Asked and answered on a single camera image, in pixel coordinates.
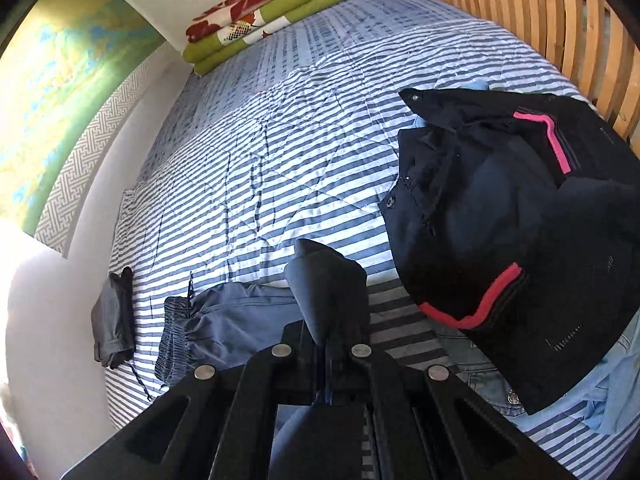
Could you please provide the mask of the dark navy blue pants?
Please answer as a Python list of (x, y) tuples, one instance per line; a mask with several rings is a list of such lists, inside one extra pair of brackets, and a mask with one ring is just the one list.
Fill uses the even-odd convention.
[[(312, 342), (333, 349), (367, 338), (367, 274), (331, 247), (300, 238), (285, 267), (288, 287), (241, 282), (169, 297), (155, 376), (173, 387), (201, 365), (231, 370), (278, 344), (285, 326), (304, 322)], [(274, 422), (273, 479), (357, 479), (362, 468), (360, 408), (282, 404)]]

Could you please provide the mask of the landscape wall hanging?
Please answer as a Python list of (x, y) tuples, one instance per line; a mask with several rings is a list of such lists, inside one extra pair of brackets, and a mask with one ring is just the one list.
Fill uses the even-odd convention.
[(100, 162), (170, 47), (125, 0), (38, 0), (1, 55), (1, 214), (68, 253)]

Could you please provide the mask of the wooden slatted bed rail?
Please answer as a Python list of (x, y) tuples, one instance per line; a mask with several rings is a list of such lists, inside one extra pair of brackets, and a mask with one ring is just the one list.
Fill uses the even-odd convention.
[(442, 0), (513, 32), (639, 148), (639, 43), (608, 0)]

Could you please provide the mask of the blue white striped bedspread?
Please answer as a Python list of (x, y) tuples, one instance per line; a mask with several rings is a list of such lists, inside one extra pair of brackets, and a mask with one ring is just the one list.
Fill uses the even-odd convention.
[[(437, 0), (344, 0), (178, 97), (122, 198), (134, 362), (106, 376), (117, 432), (155, 376), (169, 297), (288, 287), (306, 238), (367, 274), (367, 338), (443, 365), (566, 468), (638, 476), (639, 159), (545, 58)], [(362, 468), (370, 465), (362, 430)]]

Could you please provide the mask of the folded dark grey pants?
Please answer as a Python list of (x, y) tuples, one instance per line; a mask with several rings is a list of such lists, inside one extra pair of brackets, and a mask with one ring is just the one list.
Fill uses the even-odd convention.
[(91, 310), (94, 360), (114, 370), (134, 357), (134, 272), (111, 272)]

